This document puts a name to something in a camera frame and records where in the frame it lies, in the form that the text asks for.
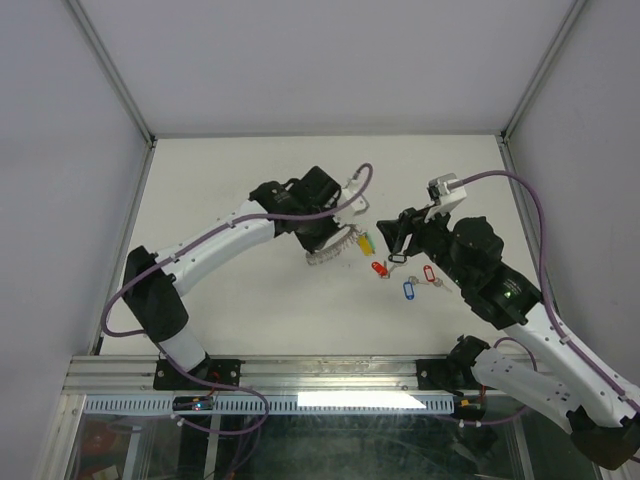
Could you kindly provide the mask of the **keyring with yellow handle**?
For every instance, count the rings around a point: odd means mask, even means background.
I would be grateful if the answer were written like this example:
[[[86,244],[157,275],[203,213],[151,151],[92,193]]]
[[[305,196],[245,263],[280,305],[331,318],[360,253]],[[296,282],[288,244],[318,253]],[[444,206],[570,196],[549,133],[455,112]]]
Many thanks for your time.
[[[359,225],[356,224],[345,226],[329,245],[325,245],[321,250],[315,253],[306,253],[306,263],[310,266],[316,266],[339,257],[350,247],[358,247],[358,236],[365,234],[366,232],[366,230],[363,230]]]

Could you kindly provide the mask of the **yellow tag key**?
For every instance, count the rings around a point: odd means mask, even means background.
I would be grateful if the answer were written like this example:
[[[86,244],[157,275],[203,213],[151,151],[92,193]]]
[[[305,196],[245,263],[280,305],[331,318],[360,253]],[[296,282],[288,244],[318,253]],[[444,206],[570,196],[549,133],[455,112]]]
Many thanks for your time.
[[[357,245],[365,256],[370,256],[374,253],[374,249],[372,248],[370,240],[366,234],[358,236]]]

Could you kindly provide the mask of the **bright green tag key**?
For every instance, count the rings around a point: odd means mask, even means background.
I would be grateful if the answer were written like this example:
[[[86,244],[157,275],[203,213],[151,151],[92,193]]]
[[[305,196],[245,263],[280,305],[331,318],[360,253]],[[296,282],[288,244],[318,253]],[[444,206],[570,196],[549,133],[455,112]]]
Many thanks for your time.
[[[372,237],[369,235],[368,232],[366,232],[364,234],[364,240],[366,242],[366,248],[367,248],[367,251],[368,251],[369,255],[374,255],[375,254],[375,243],[374,243]]]

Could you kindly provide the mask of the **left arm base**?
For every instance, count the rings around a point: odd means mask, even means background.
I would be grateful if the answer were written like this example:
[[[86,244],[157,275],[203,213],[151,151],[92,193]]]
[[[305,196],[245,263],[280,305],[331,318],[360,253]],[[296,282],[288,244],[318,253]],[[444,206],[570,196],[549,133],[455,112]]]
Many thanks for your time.
[[[189,374],[206,381],[203,385],[180,373],[167,359],[156,362],[153,389],[157,391],[209,391],[209,383],[238,386],[243,362],[235,358],[206,358]]]

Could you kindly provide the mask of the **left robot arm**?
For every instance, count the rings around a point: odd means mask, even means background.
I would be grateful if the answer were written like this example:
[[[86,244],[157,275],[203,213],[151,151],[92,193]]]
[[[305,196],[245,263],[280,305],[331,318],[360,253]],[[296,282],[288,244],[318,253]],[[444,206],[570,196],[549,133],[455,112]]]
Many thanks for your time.
[[[176,363],[174,375],[184,386],[194,389],[204,385],[210,366],[205,349],[188,327],[182,297],[226,262],[282,234],[294,234],[306,253],[318,252],[343,224],[332,216],[308,221],[287,217],[326,212],[350,196],[348,189],[314,166],[300,179],[259,185],[235,211],[216,223],[216,233],[211,236],[201,233],[154,253],[143,246],[129,253],[124,285],[147,270],[152,272],[124,292],[124,303],[143,333]]]

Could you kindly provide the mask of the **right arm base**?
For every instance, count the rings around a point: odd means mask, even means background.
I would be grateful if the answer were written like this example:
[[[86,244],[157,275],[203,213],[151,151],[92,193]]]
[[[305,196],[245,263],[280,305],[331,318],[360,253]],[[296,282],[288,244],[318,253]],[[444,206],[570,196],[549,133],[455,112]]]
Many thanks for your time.
[[[463,396],[465,391],[479,391],[480,383],[471,368],[476,365],[477,357],[489,348],[487,342],[477,337],[461,336],[446,356],[416,360],[418,389],[443,390],[455,396]]]

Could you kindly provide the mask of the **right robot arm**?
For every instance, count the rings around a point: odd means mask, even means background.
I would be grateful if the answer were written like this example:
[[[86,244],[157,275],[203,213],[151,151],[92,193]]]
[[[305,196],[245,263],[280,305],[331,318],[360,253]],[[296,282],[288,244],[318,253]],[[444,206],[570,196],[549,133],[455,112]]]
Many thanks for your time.
[[[504,243],[483,217],[450,227],[447,214],[427,218],[413,208],[379,220],[390,256],[425,254],[459,288],[480,319],[520,342],[551,370],[545,376],[513,364],[497,349],[467,336],[448,355],[452,383],[478,382],[544,415],[590,461],[615,470],[639,454],[639,389],[613,372],[612,387],[577,353],[582,343],[564,324],[553,326],[541,291],[502,260]]]

